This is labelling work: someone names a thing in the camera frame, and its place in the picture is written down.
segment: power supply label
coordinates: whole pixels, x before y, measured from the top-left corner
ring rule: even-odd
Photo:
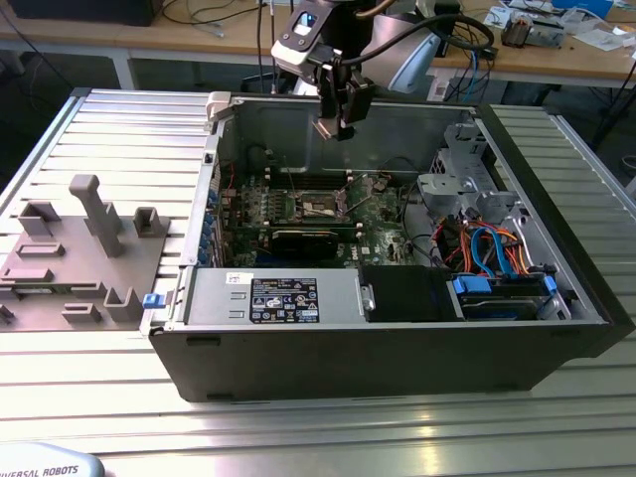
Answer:
[[[249,319],[252,323],[318,323],[315,278],[254,278]]]

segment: slotted metal surface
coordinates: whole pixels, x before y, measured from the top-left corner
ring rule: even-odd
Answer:
[[[50,193],[63,213],[81,214],[73,201],[58,197],[59,189],[74,170],[92,171],[103,177],[105,199],[117,210],[148,203],[173,218],[156,281],[156,288],[169,288],[189,214],[188,193],[194,193],[205,118],[202,105],[179,117],[163,114],[160,106],[165,100],[192,107],[205,98],[94,91],[84,104],[72,105],[72,121],[61,127],[59,139],[87,134],[91,140],[82,143],[82,155],[58,149],[58,138],[51,154],[44,151],[2,215],[0,253],[10,250],[20,231],[15,215],[25,194]],[[101,104],[110,106],[108,114],[84,113],[99,111]],[[130,107],[139,104],[151,105],[154,112]],[[165,146],[174,153],[161,155],[150,146],[131,144],[150,135],[183,138],[171,133],[173,126],[201,138],[201,144],[190,146],[185,156],[176,151],[188,146],[178,141]],[[109,139],[101,140],[100,134],[127,137],[127,145],[118,146],[122,155],[104,156],[102,143]],[[164,192],[161,202],[156,194],[146,195],[151,188]],[[597,240],[604,224],[573,226]],[[628,237],[629,224],[612,224],[627,227],[618,237]],[[616,273],[608,275],[616,280],[622,276],[617,270],[625,276],[636,273],[633,262],[614,266],[605,260],[599,266]],[[201,404],[179,398],[137,333],[0,334],[0,442],[42,440],[92,452],[110,475],[120,477],[633,475],[635,396],[632,337],[599,359],[568,364],[531,393]]]
[[[634,203],[561,117],[540,108],[492,108],[622,305],[636,317]]]

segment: cable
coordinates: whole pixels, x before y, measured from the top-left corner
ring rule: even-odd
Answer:
[[[262,22],[262,0],[258,0],[258,17],[256,20],[256,47],[258,48],[258,76],[260,78],[260,92],[265,92],[265,83],[262,79],[262,53],[260,51],[260,24]]]
[[[38,64],[36,65],[36,67],[33,69],[33,76],[31,77],[31,81],[29,82],[29,100],[31,101],[31,106],[38,112],[38,106],[35,105],[35,103],[33,102],[33,87],[36,84],[36,79],[38,78],[38,70],[40,69],[40,66],[42,65],[43,61],[42,58],[40,58],[40,60],[38,61]]]
[[[404,232],[404,235],[406,236],[406,241],[409,241],[411,245],[413,245],[413,248],[415,250],[417,250],[419,253],[421,253],[422,255],[424,255],[426,258],[428,258],[428,261],[430,261],[431,265],[435,265],[435,266],[440,266],[440,260],[436,257],[431,255],[430,253],[428,253],[426,250],[424,250],[421,246],[419,246],[417,243],[414,242],[415,239],[417,239],[418,237],[424,237],[426,236],[426,234],[418,234],[414,237],[411,237],[408,234],[408,229],[406,228],[406,207],[408,207],[408,199],[410,198],[410,194],[413,192],[413,189],[415,188],[415,186],[417,185],[417,181],[414,181],[411,186],[408,188],[408,192],[406,192],[406,196],[404,199],[404,204],[401,207],[401,228]]]
[[[484,232],[488,232],[488,233],[490,233],[493,236],[493,242],[495,243],[495,249],[497,250],[497,259],[499,260],[499,267],[501,268],[501,271],[503,271],[506,274],[511,274],[511,272],[514,272],[514,270],[512,269],[510,263],[506,260],[506,257],[505,257],[505,254],[504,254],[504,246],[501,244],[501,240],[499,239],[498,231],[496,231],[494,229],[491,229],[489,227],[480,227],[479,229],[477,229],[473,233],[473,237],[472,237],[472,239],[470,241],[470,249],[471,249],[475,264],[477,264],[477,266],[479,266],[482,270],[484,270],[486,273],[488,273],[489,276],[491,276],[491,277],[495,276],[495,273],[493,272],[493,270],[488,268],[481,261],[481,258],[479,257],[479,250],[478,250],[477,246],[478,246],[478,242],[479,242],[479,237]]]
[[[616,97],[614,98],[614,100],[609,105],[610,109],[612,107],[614,107],[614,104],[616,104],[618,102],[618,99],[619,99],[620,95],[625,90],[625,87],[627,86],[627,84],[629,84],[629,81],[632,79],[632,75],[634,75],[634,70],[636,70],[636,61],[634,61],[634,65],[632,65],[632,68],[629,71],[629,73],[627,74],[627,78],[625,79],[625,81],[621,85],[620,89],[618,90],[618,93],[616,94]]]
[[[391,7],[396,0],[383,0],[378,5],[369,10],[365,10],[364,12],[356,13],[356,18],[358,20],[369,20],[370,18],[374,18],[376,15],[380,15],[382,12]]]
[[[592,150],[595,150],[598,148],[598,146],[603,141],[603,139],[605,139],[605,136],[607,136],[609,131],[611,131],[612,127],[614,127],[614,124],[618,122],[618,119],[620,118],[622,113],[629,107],[630,103],[634,100],[634,95],[636,95],[636,86],[632,87],[629,96],[627,96],[627,99],[625,100],[623,105],[620,107],[620,109],[614,115],[614,117],[612,117],[612,109],[618,103],[621,93],[625,90],[625,86],[629,84],[632,76],[634,75],[634,70],[636,70],[636,60],[634,61],[634,64],[632,65],[632,68],[630,69],[629,74],[627,75],[627,78],[623,82],[623,85],[620,87],[620,89],[618,90],[618,93],[614,97],[614,100],[609,105],[609,108],[607,109],[607,113],[600,120],[598,127],[596,128],[596,131],[594,131],[594,135],[592,136],[592,140],[590,141],[590,147]]]
[[[612,99],[610,99],[609,103],[608,103],[607,102],[607,98],[606,97],[602,97],[600,95],[600,92],[597,91],[595,87],[589,86],[587,89],[589,89],[589,92],[591,92],[596,99],[598,99],[600,102],[602,102],[605,107],[609,107],[609,105],[612,103]]]
[[[7,21],[7,23],[9,24],[9,26],[13,29],[14,32],[16,32],[16,34],[22,39],[23,42],[25,42],[27,45],[29,45],[29,47],[31,48],[31,50],[33,50],[41,59],[42,61],[44,61],[47,66],[53,71],[53,73],[56,74],[56,76],[62,80],[68,87],[69,89],[73,89],[74,86],[71,84],[71,82],[65,78],[64,75],[62,75],[58,69],[56,67],[54,67],[51,62],[49,62],[49,60],[46,59],[46,57],[40,53],[40,51],[33,45],[33,43],[31,43],[29,41],[29,39],[27,37],[25,37],[22,32],[20,30],[18,30],[18,27],[16,27],[13,22],[9,19],[9,17],[7,16],[7,14],[5,13],[5,11],[3,10],[3,8],[0,6],[0,14],[4,17],[4,19]]]
[[[270,22],[270,30],[271,30],[271,46],[273,47],[276,43],[276,32],[274,27],[274,4],[273,2],[269,4],[269,17],[271,18]],[[271,55],[271,69],[272,69],[272,80],[271,80],[271,93],[278,93],[278,76],[276,74],[276,58],[274,55]]]
[[[377,171],[382,171],[383,166],[386,166],[391,161],[394,161],[394,160],[397,160],[397,159],[399,159],[401,161],[404,161],[406,164],[408,164],[413,169],[413,171],[415,171],[417,173],[421,173],[421,171],[419,169],[417,169],[417,166],[415,166],[415,163],[413,161],[411,161],[409,158],[407,158],[406,156],[393,156],[393,157],[390,157],[389,159],[384,161],[382,164],[380,164],[376,168],[376,170]]]
[[[213,18],[212,20],[205,20],[205,21],[201,21],[201,22],[199,22],[199,21],[197,21],[197,22],[184,22],[183,20],[177,20],[176,18],[173,18],[170,15],[168,15],[168,12],[167,12],[168,7],[170,7],[171,5],[173,5],[177,1],[178,0],[170,0],[170,2],[168,2],[163,7],[163,9],[161,10],[161,16],[164,17],[166,20],[170,20],[173,23],[178,23],[179,25],[205,25],[207,23],[221,22],[221,21],[227,20],[229,18],[237,17],[238,15],[243,15],[243,14],[249,13],[249,12],[255,12],[256,10],[260,10],[263,7],[267,6],[266,3],[263,3],[262,5],[259,3],[259,5],[257,7],[247,8],[245,10],[240,10],[239,12],[234,12],[234,13],[232,13],[230,15],[226,15],[225,17]]]
[[[444,23],[444,22],[450,22],[450,21],[454,21],[455,23],[464,23],[470,27],[475,27],[477,30],[479,30],[480,33],[484,34],[484,36],[488,39],[488,41],[486,43],[474,45],[468,42],[457,40],[456,37],[443,33],[433,27],[433,25],[436,25],[440,22]],[[352,67],[352,66],[364,63],[372,58],[375,58],[377,55],[381,55],[386,50],[394,46],[395,44],[401,42],[404,38],[408,37],[409,35],[412,35],[416,31],[421,30],[422,28],[428,28],[431,32],[433,32],[435,35],[441,38],[444,42],[448,43],[449,45],[452,45],[453,47],[460,48],[462,50],[469,50],[469,51],[484,50],[492,46],[493,42],[495,41],[495,36],[493,35],[493,32],[491,32],[488,29],[488,27],[486,27],[480,21],[475,20],[474,18],[471,18],[471,17],[466,17],[464,15],[457,14],[457,13],[446,13],[443,15],[436,15],[434,17],[427,18],[425,20],[422,20],[419,23],[414,24],[413,26],[407,28],[401,33],[395,35],[393,38],[388,40],[386,43],[384,43],[380,47],[377,47],[372,52],[368,52],[365,55],[361,55],[356,58],[343,60],[341,62],[341,66]]]
[[[462,102],[466,102],[468,100],[468,98],[470,97],[470,94],[473,92],[473,86],[475,85],[475,80],[477,79],[477,70],[479,69],[479,62],[477,61],[477,54],[475,52],[471,52],[471,54],[472,54],[472,57],[473,57],[473,64],[474,64],[473,77],[470,79],[470,83],[468,84],[468,91],[466,92],[466,95],[462,99]]]
[[[194,12],[192,12],[190,14],[191,17],[196,17],[197,15],[199,15],[201,12],[208,12],[210,10],[221,10],[222,8],[227,8],[230,5],[232,5],[233,3],[235,3],[237,0],[230,0],[227,3],[224,3],[223,5],[219,5],[217,7],[205,7],[205,8],[200,8],[199,10],[196,10]]]

